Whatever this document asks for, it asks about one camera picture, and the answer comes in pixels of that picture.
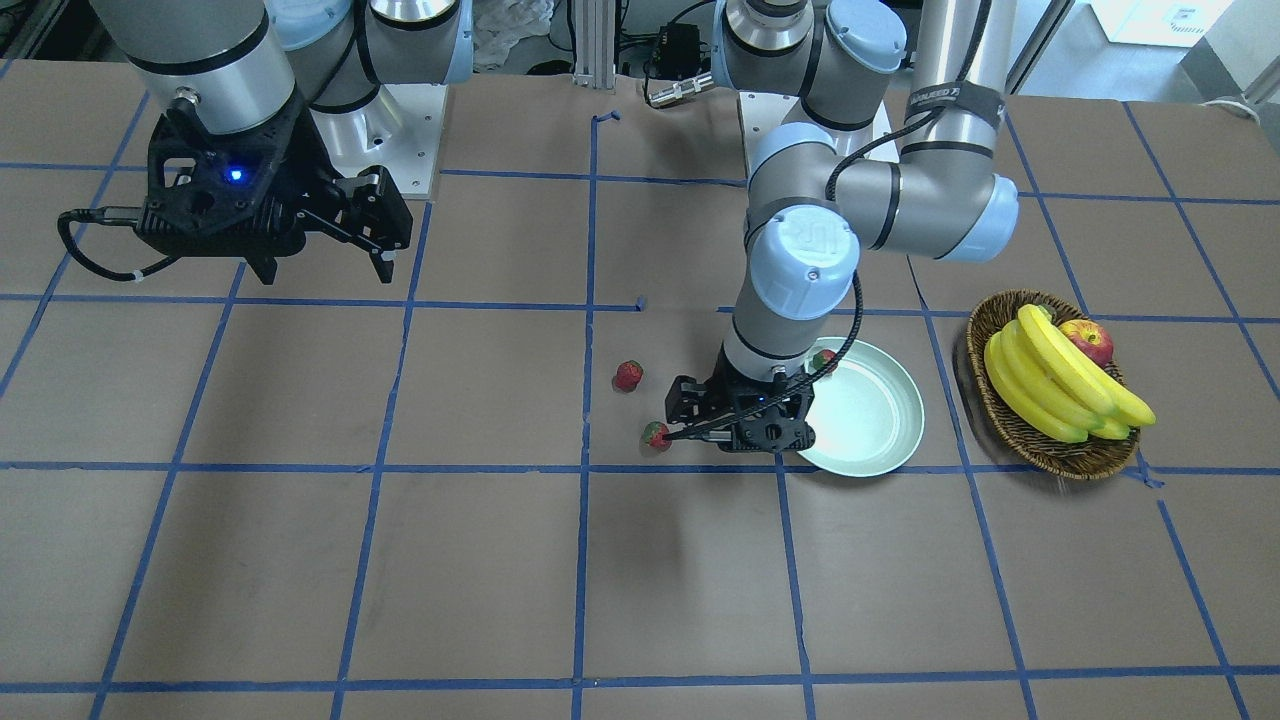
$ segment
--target banana bunch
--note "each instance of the banana bunch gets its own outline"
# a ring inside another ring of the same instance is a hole
[[[1130,428],[1156,421],[1151,407],[1075,347],[1039,305],[1019,307],[987,341],[983,363],[1009,407],[1056,441],[1124,439]]]

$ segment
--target plate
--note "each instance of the plate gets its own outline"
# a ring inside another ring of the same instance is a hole
[[[838,351],[842,337],[820,337],[805,355]],[[924,400],[902,365],[874,345],[854,341],[836,372],[813,386],[805,418],[818,436],[800,456],[851,478],[883,475],[906,462],[924,437]]]

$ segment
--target blue tape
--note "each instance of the blue tape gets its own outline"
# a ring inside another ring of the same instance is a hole
[[[403,307],[403,300],[316,300],[311,297],[241,297],[237,305],[310,305],[319,307]]]
[[[356,582],[351,591],[351,607],[347,611],[347,629],[342,639],[342,655],[338,659],[338,685],[333,691],[333,705],[330,717],[342,717],[342,706],[346,698],[346,680],[351,671],[351,656],[356,647],[356,630],[360,624],[360,609],[365,596],[365,579],[369,575],[369,556],[374,546],[374,527],[378,524],[378,505],[381,498],[383,474],[387,468],[387,447],[390,445],[392,428],[396,419],[396,404],[399,398],[399,384],[404,374],[404,356],[408,352],[410,332],[413,327],[413,295],[422,277],[422,258],[426,255],[428,233],[431,227],[431,204],[422,208],[422,225],[417,233],[417,254],[413,259],[413,272],[410,275],[408,292],[401,304],[404,307],[404,319],[401,331],[399,356],[396,360],[396,375],[392,388],[387,393],[387,407],[383,413],[383,429],[378,437],[378,454],[374,460],[372,479],[369,483],[369,507],[365,514],[365,532],[360,541],[360,556],[356,561]]]
[[[795,536],[791,532],[791,501],[787,496],[787,474],[782,455],[773,456],[774,474],[778,483],[778,515],[782,520],[782,550],[787,559],[787,585],[791,589],[791,618],[796,630],[796,652],[800,660],[800,679],[804,687],[804,712],[806,720],[817,720],[818,710],[813,700],[813,667],[809,665],[809,648],[805,647],[804,602],[800,598],[800,573],[796,569]]]
[[[177,295],[55,295],[50,302],[146,302],[155,305],[221,305],[225,297],[212,297],[206,295],[193,295],[180,297]]]
[[[573,694],[570,706],[570,717],[581,720],[582,717],[582,685],[584,664],[586,656],[586,550],[588,530],[590,521],[590,492],[591,492],[591,351],[595,340],[595,238],[596,238],[596,197],[599,191],[599,143],[600,123],[607,120],[621,120],[617,110],[611,110],[605,115],[591,118],[590,158],[591,176],[586,205],[586,319],[584,324],[584,350],[582,350],[582,450],[579,466],[579,495],[577,495],[577,544],[573,569]]]
[[[1152,465],[1166,475],[1280,475],[1280,468],[1192,468],[1185,465]]]
[[[138,120],[142,119],[142,111],[147,108],[147,100],[150,95],[143,92],[142,97],[138,100],[138,106],[133,110],[133,118],[129,124],[124,128],[124,136],[120,137],[119,145],[115,146],[115,154],[111,156],[111,165],[108,168],[106,174],[102,176],[102,182],[99,183],[97,191],[93,192],[93,200],[90,202],[93,208],[97,208],[102,201],[102,195],[106,193],[108,184],[111,183],[111,177],[114,176],[114,168],[120,163],[120,158],[124,156],[124,149],[129,146],[129,138],[133,137],[133,131],[138,127]],[[79,245],[81,237],[84,236],[86,225],[81,225],[76,231],[74,241]],[[31,316],[31,322],[27,324],[27,331],[23,333],[22,340],[18,342],[18,350],[14,351],[13,357],[9,360],[9,366],[5,369],[3,377],[0,377],[0,397],[4,397],[5,392],[9,389],[9,383],[13,382],[14,373],[18,372],[18,364],[22,363],[22,357],[27,354],[27,348],[31,346],[31,340],[36,337],[36,331],[40,328],[40,322],[45,318],[45,310],[49,307],[49,300],[54,296],[54,291],[58,288],[59,281],[63,279],[63,273],[67,272],[67,265],[70,263],[70,255],[63,254],[61,261],[58,268],[54,269],[54,275],[49,279],[49,284],[45,286],[45,292],[41,295],[40,304],[36,305],[36,311]]]
[[[956,437],[956,451],[960,455],[960,464],[964,466],[965,479],[969,482],[969,497],[973,502],[974,515],[978,519],[978,529],[982,532],[982,544],[987,552],[987,565],[991,568],[991,578],[996,585],[996,600],[1000,602],[1000,614],[1005,621],[1005,633],[1009,635],[1010,653],[1014,656],[1014,667],[1018,670],[1018,684],[1023,691],[1023,702],[1027,706],[1028,720],[1037,720],[1036,700],[1032,697],[1030,682],[1027,679],[1027,664],[1023,660],[1021,642],[1018,639],[1018,629],[1014,625],[1014,612],[1009,605],[1009,593],[1005,589],[1005,580],[1000,571],[1000,560],[996,557],[996,542],[991,537],[991,527],[987,523],[987,510],[982,503],[982,493],[978,489],[978,479],[973,473],[973,464],[969,461],[969,451],[965,447],[964,432],[960,428],[960,413],[956,401],[951,396],[951,382],[947,379],[947,364],[943,360],[942,345],[938,342],[937,328],[933,327],[933,318],[929,316],[929,304],[920,290],[919,278],[915,275],[915,265],[908,258],[906,268],[911,273],[911,282],[915,284],[915,295],[920,300],[920,310],[924,311],[924,328],[929,333],[929,345],[933,348],[933,361],[938,370],[938,379],[942,382],[942,396],[947,401],[947,414],[951,418],[951,429]]]
[[[1235,675],[1231,671],[1231,665],[1226,660],[1226,651],[1222,648],[1222,641],[1217,635],[1217,629],[1213,626],[1213,618],[1208,614],[1208,605],[1204,603],[1204,596],[1199,591],[1199,583],[1196,582],[1196,574],[1192,573],[1192,564],[1187,560],[1187,551],[1183,548],[1183,541],[1178,537],[1178,529],[1174,528],[1174,518],[1169,514],[1169,506],[1165,505],[1164,500],[1157,500],[1156,505],[1160,507],[1160,516],[1165,520],[1165,529],[1169,532],[1169,542],[1174,544],[1174,555],[1178,556],[1178,564],[1183,568],[1183,575],[1187,578],[1187,587],[1192,591],[1192,597],[1196,600],[1196,609],[1199,610],[1201,620],[1204,623],[1204,632],[1208,633],[1208,641],[1213,646],[1213,655],[1217,656],[1217,664],[1226,676],[1226,684],[1231,688],[1231,697],[1235,700],[1235,708],[1240,712],[1240,720],[1248,720],[1249,711],[1244,707],[1244,697],[1240,696],[1240,687],[1235,682]]]
[[[236,293],[239,291],[241,281],[243,279],[244,265],[238,265],[236,268],[236,277],[232,278],[232,287],[227,292],[227,300],[223,304],[223,314],[218,320],[218,329],[214,331],[214,338],[209,345],[205,364],[200,370],[200,379],[196,382],[196,391],[192,395],[189,406],[187,407],[187,416],[182,423],[178,445],[173,451],[172,466],[168,475],[165,475],[164,486],[160,489],[160,498],[156,501],[156,509],[151,516],[151,527],[147,530],[147,539],[142,544],[142,555],[138,559],[138,568],[133,574],[133,583],[129,585],[128,598],[124,601],[124,610],[120,614],[120,621],[115,629],[115,638],[111,642],[111,651],[106,657],[106,666],[102,669],[102,680],[97,692],[93,694],[93,706],[88,715],[90,720],[99,720],[102,715],[106,693],[115,676],[115,667],[120,661],[120,652],[124,650],[124,639],[128,637],[129,625],[133,623],[133,611],[138,605],[138,594],[142,592],[142,583],[147,577],[147,569],[151,564],[151,553],[155,551],[156,538],[160,537],[160,523],[164,520],[165,510],[169,506],[169,497],[173,495],[173,486],[178,478],[178,464],[182,462],[182,455],[187,451],[187,442],[191,439],[191,429],[195,427],[196,414],[200,411],[200,401],[204,398],[205,388],[209,386],[209,377],[212,374],[214,361],[218,357],[218,350],[223,343],[223,338],[227,336],[227,324],[230,320],[232,309],[234,307],[233,300]]]
[[[1162,182],[1165,184],[1165,190],[1169,191],[1169,197],[1174,199],[1174,208],[1178,209],[1178,215],[1183,219],[1183,224],[1187,227],[1187,233],[1190,234],[1192,242],[1196,243],[1196,251],[1199,252],[1201,260],[1204,263],[1204,268],[1208,270],[1210,277],[1213,278],[1213,284],[1217,286],[1217,292],[1221,293],[1222,301],[1226,302],[1228,310],[1231,311],[1231,316],[1239,320],[1240,313],[1236,310],[1235,302],[1231,300],[1231,295],[1226,291],[1222,278],[1217,274],[1217,268],[1215,268],[1213,261],[1210,260],[1208,252],[1204,250],[1204,243],[1201,242],[1199,233],[1196,232],[1196,227],[1187,215],[1187,209],[1183,208],[1178,193],[1174,192],[1174,186],[1169,182],[1169,176],[1165,174],[1165,169],[1160,165],[1156,152],[1151,149],[1151,143],[1147,142],[1147,136],[1142,132],[1142,126],[1138,124],[1138,118],[1133,114],[1133,108],[1130,108],[1128,102],[1121,102],[1121,105],[1124,106],[1125,114],[1129,117],[1129,124],[1132,124],[1134,132],[1138,133],[1142,149],[1147,151],[1147,158],[1151,159],[1151,164],[1156,168],[1156,174],[1160,176],[1160,182]],[[1245,345],[1248,345],[1249,351],[1253,352],[1253,359],[1258,364],[1258,369],[1262,370],[1262,377],[1266,378],[1267,384],[1271,386],[1271,395],[1280,398],[1280,384],[1276,384],[1275,377],[1271,375],[1271,369],[1267,368],[1267,363],[1262,357],[1262,352],[1258,350],[1257,343],[1253,342],[1253,334],[1249,333],[1249,328],[1244,323],[1238,323],[1238,327],[1240,329],[1240,334],[1244,336]]]
[[[1280,665],[1234,665],[1233,675],[1275,676]],[[1102,678],[1198,678],[1224,676],[1219,665],[1157,665],[1114,667],[1046,667],[1029,669],[1030,680],[1079,680]],[[451,692],[451,691],[566,691],[588,688],[718,688],[718,687],[791,687],[806,680],[814,685],[892,685],[928,683],[987,683],[1018,680],[1015,670],[938,670],[922,673],[823,673],[804,678],[800,674],[772,675],[634,675],[618,678],[591,678],[576,682],[571,678],[425,678],[425,679],[365,679],[340,683],[346,692]],[[178,682],[116,682],[108,694],[136,693],[314,693],[332,692],[335,680],[178,680]],[[97,683],[0,683],[0,694],[87,694]]]
[[[1048,205],[1044,202],[1043,193],[1041,193],[1039,183],[1036,182],[1036,173],[1032,172],[1032,164],[1027,159],[1027,151],[1023,149],[1023,143],[1018,138],[1018,131],[1014,128],[1012,118],[1006,117],[1005,123],[1009,128],[1009,137],[1014,141],[1014,149],[1018,150],[1018,158],[1023,163],[1023,169],[1027,172],[1027,182],[1032,183],[1032,191],[1037,196],[1036,201],[1039,204],[1041,214],[1044,215],[1044,224],[1048,225],[1048,233],[1050,237],[1053,238],[1053,246],[1057,249],[1057,256],[1062,260],[1062,269],[1066,272],[1066,279],[1071,283],[1071,292],[1075,293],[1075,301],[1079,304],[1080,311],[1088,315],[1089,309],[1084,302],[1084,293],[1080,292],[1080,282],[1075,278],[1075,270],[1071,269],[1071,261],[1066,256],[1066,247],[1062,245],[1062,238],[1057,234],[1057,225],[1053,224],[1053,217],[1048,211]]]
[[[0,163],[0,170],[68,170],[68,172],[95,172],[122,170],[111,165],[87,165],[79,163]]]

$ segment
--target red apple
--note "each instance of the red apple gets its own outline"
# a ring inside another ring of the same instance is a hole
[[[1100,368],[1106,368],[1115,352],[1111,334],[1093,320],[1068,320],[1057,327],[1071,343],[1080,348]]]

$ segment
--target wicker basket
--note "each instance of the wicker basket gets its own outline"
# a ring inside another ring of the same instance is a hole
[[[1027,424],[1005,405],[991,386],[991,378],[987,377],[987,368],[982,361],[983,348],[997,331],[1018,316],[1018,309],[1028,302],[1051,307],[1055,325],[1066,320],[1087,319],[1087,315],[1070,302],[1034,290],[1006,290],[979,302],[965,327],[965,347],[987,416],[991,418],[996,433],[1032,465],[1074,480],[1110,478],[1123,470],[1138,450],[1137,428],[1125,439],[1089,436],[1089,439],[1079,443],[1059,442]],[[1124,384],[1124,377],[1115,363],[1108,363],[1106,372]]]

